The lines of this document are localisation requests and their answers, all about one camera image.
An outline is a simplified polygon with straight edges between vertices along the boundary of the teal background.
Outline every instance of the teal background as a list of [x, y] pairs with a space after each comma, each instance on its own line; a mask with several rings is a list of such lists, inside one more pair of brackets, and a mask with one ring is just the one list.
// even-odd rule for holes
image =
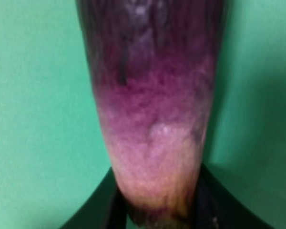
[[[204, 161], [286, 229], [286, 0], [235, 0]], [[0, 0], [0, 229], [57, 229], [110, 163], [72, 0]]]

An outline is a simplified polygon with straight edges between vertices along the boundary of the black holder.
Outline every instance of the black holder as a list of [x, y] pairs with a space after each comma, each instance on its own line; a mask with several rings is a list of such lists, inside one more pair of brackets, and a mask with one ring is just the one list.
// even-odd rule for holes
[[[202, 166], [193, 229], [272, 229], [235, 199]], [[125, 229], [127, 209], [110, 168], [98, 188], [61, 229]]]

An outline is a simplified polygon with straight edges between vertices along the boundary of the green wall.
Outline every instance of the green wall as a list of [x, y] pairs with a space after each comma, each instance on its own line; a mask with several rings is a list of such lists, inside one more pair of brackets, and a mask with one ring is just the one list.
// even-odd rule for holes
[[[234, 0], [205, 162], [286, 229], [286, 0]], [[0, 0], [0, 229], [56, 229], [109, 168], [72, 0]]]

